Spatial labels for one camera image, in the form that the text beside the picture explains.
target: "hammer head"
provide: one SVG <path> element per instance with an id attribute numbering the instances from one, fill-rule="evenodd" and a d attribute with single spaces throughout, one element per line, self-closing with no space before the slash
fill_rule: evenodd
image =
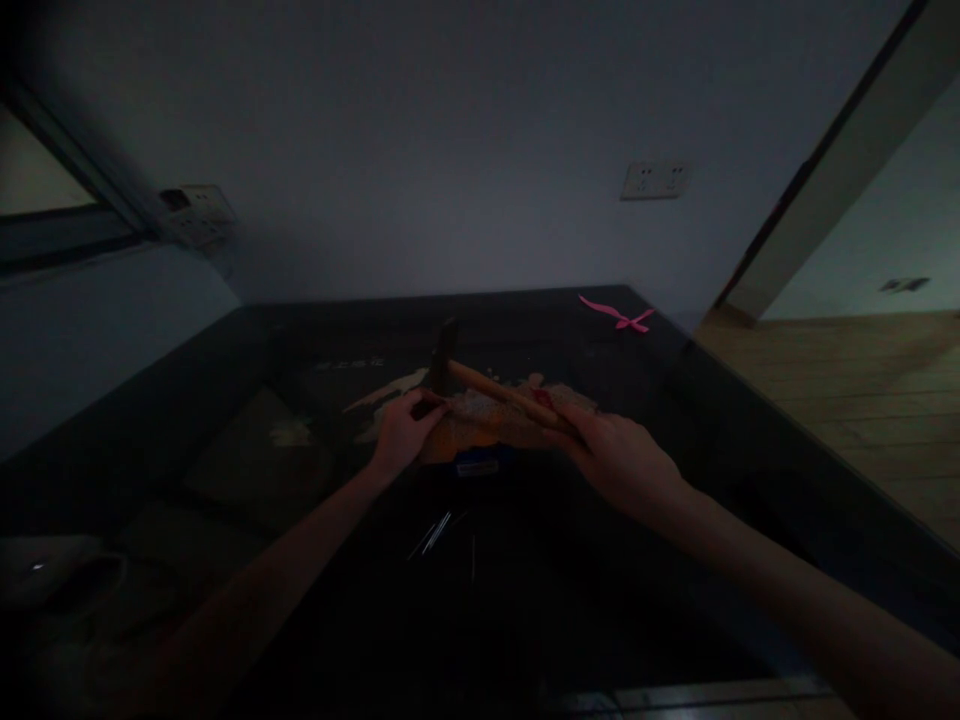
<path id="1" fill-rule="evenodd" d="M 447 397 L 450 394 L 450 373 L 447 369 L 447 362 L 453 357 L 453 350 L 457 346 L 457 333 L 460 330 L 460 323 L 455 317 L 448 318 L 440 328 L 440 336 L 437 338 L 437 347 L 433 351 L 433 359 L 430 361 L 430 389 L 440 397 Z"/>

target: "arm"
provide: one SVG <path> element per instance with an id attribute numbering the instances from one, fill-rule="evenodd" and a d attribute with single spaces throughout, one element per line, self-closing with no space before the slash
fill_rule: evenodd
<path id="1" fill-rule="evenodd" d="M 161 648 L 153 681 L 119 717 L 210 717 L 286 622 L 343 541 L 420 452 L 446 412 L 410 416 L 419 390 L 385 411 L 373 459 L 207 600 Z"/>
<path id="2" fill-rule="evenodd" d="M 865 717 L 960 717 L 960 662 L 696 491 L 643 427 L 568 406 L 547 432 L 626 515 L 743 588 Z"/>

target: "left hand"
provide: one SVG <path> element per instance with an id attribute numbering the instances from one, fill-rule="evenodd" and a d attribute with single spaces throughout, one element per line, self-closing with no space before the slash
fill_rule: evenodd
<path id="1" fill-rule="evenodd" d="M 423 448 L 427 435 L 450 409 L 444 403 L 431 410 L 430 414 L 421 420 L 414 420 L 410 416 L 410 411 L 422 399 L 423 391 L 416 388 L 394 400 L 383 412 L 380 437 L 377 438 L 377 449 L 373 453 L 370 465 L 389 476 L 391 480 L 413 462 Z"/>

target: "hand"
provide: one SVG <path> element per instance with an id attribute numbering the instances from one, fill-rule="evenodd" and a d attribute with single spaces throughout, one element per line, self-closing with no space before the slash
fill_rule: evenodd
<path id="1" fill-rule="evenodd" d="M 545 430 L 587 481 L 617 510 L 647 525 L 664 512 L 691 501 L 696 491 L 642 425 L 619 415 L 587 412 L 575 405 L 559 409 L 577 428 L 586 446 L 563 433 Z"/>
<path id="2" fill-rule="evenodd" d="M 431 410 L 426 417 L 414 420 L 410 411 L 422 399 L 423 392 L 416 388 L 394 400 L 383 411 L 380 437 L 377 438 L 377 449 L 370 465 L 391 481 L 413 462 L 423 448 L 427 435 L 449 409 L 444 403 Z"/>

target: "wooden floor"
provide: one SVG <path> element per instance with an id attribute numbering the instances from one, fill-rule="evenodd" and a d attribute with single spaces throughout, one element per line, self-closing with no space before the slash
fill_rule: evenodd
<path id="1" fill-rule="evenodd" d="M 697 341 L 960 550 L 960 317 L 913 313 L 745 327 Z"/>

